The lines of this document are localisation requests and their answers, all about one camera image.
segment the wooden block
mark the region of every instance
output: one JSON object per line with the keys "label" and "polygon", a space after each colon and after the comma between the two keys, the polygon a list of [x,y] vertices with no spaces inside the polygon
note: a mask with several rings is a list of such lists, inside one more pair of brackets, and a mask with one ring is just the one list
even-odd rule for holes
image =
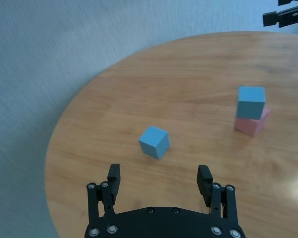
{"label": "wooden block", "polygon": [[156,159],[162,158],[170,147],[168,132],[154,126],[148,127],[138,141],[143,152]]}
{"label": "wooden block", "polygon": [[265,103],[264,87],[241,86],[238,89],[236,117],[260,120]]}
{"label": "wooden block", "polygon": [[260,120],[236,118],[234,127],[235,129],[240,130],[246,134],[255,136],[264,129],[265,122],[269,113],[270,110],[264,108]]}

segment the stacked cubes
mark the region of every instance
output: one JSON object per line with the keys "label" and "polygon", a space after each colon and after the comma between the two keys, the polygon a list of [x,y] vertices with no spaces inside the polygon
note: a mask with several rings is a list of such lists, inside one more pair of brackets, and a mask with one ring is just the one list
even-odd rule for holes
{"label": "stacked cubes", "polygon": [[238,90],[235,129],[251,136],[261,132],[270,113],[270,110],[265,108],[265,103],[264,87],[240,87]]}

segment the black clamp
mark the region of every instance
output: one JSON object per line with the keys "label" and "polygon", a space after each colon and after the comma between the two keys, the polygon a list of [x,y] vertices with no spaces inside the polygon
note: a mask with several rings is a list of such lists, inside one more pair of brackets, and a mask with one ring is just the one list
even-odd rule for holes
{"label": "black clamp", "polygon": [[280,12],[273,11],[263,14],[264,26],[273,26],[278,22],[279,27],[298,23],[298,6]]}

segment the wooden table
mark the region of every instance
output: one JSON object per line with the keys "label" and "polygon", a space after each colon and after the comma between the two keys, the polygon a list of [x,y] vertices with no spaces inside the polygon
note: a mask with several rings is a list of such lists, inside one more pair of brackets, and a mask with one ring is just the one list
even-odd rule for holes
{"label": "wooden table", "polygon": [[[239,85],[266,87],[272,110],[255,138],[233,130]],[[149,125],[169,132],[161,160],[144,155]],[[298,35],[216,33],[128,57],[91,81],[65,110],[46,158],[49,209],[61,238],[87,226],[86,184],[121,164],[116,212],[174,206],[207,212],[199,164],[236,186],[248,238],[298,238]]]}

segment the metal bracket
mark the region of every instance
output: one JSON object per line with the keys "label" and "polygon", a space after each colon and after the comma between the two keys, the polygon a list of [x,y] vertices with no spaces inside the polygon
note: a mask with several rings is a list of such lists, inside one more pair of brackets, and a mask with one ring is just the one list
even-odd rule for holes
{"label": "metal bracket", "polygon": [[298,0],[278,0],[278,6],[289,4],[292,1],[298,1]]}
{"label": "metal bracket", "polygon": [[279,22],[279,27],[298,23],[298,6],[280,12],[269,12],[263,14],[264,26],[273,26]]}

